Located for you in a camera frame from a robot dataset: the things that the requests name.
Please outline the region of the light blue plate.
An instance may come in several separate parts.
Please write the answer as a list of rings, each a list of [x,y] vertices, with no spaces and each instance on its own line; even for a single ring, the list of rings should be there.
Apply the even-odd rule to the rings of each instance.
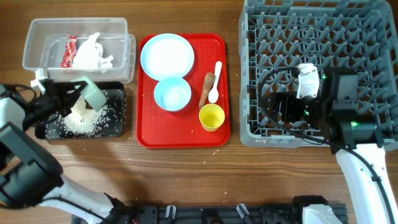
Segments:
[[[144,44],[140,61],[143,71],[154,80],[183,78],[193,67],[195,53],[181,35],[159,34]]]

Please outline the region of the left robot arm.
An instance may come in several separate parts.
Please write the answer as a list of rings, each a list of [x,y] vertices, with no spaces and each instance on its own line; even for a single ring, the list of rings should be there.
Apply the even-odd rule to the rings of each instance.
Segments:
[[[125,204],[69,179],[58,160],[25,133],[55,113],[70,114],[86,91],[102,95],[101,90],[85,78],[45,78],[39,85],[42,94],[31,101],[21,95],[28,86],[1,85],[1,208],[53,207],[72,214],[75,223],[126,223]]]

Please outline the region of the white plastic spoon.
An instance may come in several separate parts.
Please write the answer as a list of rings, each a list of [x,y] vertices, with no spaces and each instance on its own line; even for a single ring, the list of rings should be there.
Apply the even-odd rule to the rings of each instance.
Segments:
[[[219,92],[218,92],[218,82],[220,79],[221,71],[222,71],[223,64],[221,61],[217,61],[215,64],[215,80],[208,94],[208,100],[210,103],[216,103],[218,101]]]

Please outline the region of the white rice pile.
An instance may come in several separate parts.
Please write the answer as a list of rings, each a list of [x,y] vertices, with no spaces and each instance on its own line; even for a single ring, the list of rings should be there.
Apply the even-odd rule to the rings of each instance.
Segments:
[[[109,108],[104,105],[99,111],[86,108],[86,101],[81,96],[72,107],[72,112],[63,118],[62,124],[67,133],[94,135],[99,126],[107,121]]]

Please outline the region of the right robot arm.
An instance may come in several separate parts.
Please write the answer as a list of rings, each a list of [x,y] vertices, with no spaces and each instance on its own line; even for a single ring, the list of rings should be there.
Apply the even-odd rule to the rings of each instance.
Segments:
[[[259,107],[278,128],[276,120],[304,121],[323,138],[292,131],[311,142],[329,145],[348,184],[358,223],[397,223],[397,204],[386,170],[381,129],[374,118],[359,114],[358,78],[350,68],[326,68],[322,74],[311,63],[288,69],[298,80],[295,92],[266,93],[268,73],[257,88]]]

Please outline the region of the light blue bowl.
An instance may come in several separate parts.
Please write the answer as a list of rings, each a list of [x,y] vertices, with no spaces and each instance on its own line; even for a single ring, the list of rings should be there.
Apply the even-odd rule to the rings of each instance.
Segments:
[[[154,99],[163,110],[176,112],[190,102],[192,90],[183,78],[170,77],[161,80],[154,88]]]

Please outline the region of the brown wooden stick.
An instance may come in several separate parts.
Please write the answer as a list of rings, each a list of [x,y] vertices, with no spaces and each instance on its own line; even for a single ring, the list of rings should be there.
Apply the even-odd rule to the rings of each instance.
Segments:
[[[215,81],[215,74],[211,72],[207,73],[203,82],[201,97],[198,104],[199,108],[202,108],[205,105],[206,99],[208,98],[208,94],[211,90],[214,81]]]

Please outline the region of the yellow plastic cup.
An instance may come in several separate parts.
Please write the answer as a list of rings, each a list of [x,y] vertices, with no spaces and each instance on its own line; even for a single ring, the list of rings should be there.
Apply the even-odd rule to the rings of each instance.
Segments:
[[[200,109],[199,120],[204,130],[216,131],[225,121],[225,113],[217,104],[207,104]]]

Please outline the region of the pale green bowl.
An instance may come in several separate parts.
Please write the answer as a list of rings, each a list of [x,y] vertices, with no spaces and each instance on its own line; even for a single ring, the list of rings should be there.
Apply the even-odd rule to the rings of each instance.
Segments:
[[[88,77],[80,77],[72,80],[71,82],[86,81],[86,88],[80,93],[84,100],[96,111],[98,112],[105,104],[106,97],[103,92],[97,87],[97,85],[90,80]]]

